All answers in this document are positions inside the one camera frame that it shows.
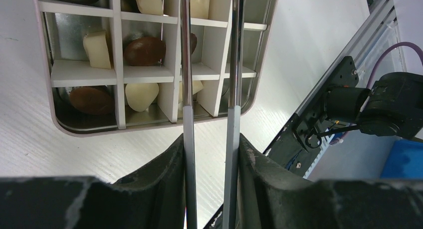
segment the white tabletop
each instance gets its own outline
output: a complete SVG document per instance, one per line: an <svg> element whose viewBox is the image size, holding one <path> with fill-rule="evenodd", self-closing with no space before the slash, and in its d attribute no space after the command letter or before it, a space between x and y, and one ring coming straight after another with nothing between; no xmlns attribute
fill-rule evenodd
<svg viewBox="0 0 423 229"><path fill-rule="evenodd" d="M241 132L264 150L369 15L366 0L278 0L257 99ZM181 127L76 138L53 125L32 0L0 0L0 177L107 182L163 152ZM199 226L223 202L226 120L195 125Z"/></svg>

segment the purple cable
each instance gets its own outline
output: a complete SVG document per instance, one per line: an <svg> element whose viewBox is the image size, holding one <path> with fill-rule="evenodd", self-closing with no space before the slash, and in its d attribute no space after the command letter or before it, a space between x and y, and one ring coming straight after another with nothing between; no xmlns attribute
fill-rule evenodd
<svg viewBox="0 0 423 229"><path fill-rule="evenodd" d="M417 45L415 45L414 43L411 43L411 42L396 43L396 44L392 45L391 47L389 47L387 50L385 50L385 52L382 53L382 55L379 57L378 61L376 61L376 64L372 69L372 73L370 74L369 81L367 82L366 88L370 89L370 86L372 85L372 82L375 78L376 71L377 71L379 65L381 64L382 60L385 58L385 56L388 55L388 53L390 53L392 50L394 50L394 49L396 49L400 46L407 46L407 47L412 48L417 53L417 55L419 56L420 61L422 62L422 65L423 65L423 50L420 47L418 47ZM339 138L332 139L332 141L329 143L329 145L337 144L339 141L344 139L345 136L347 136L347 134L348 134L348 132L345 132Z"/></svg>

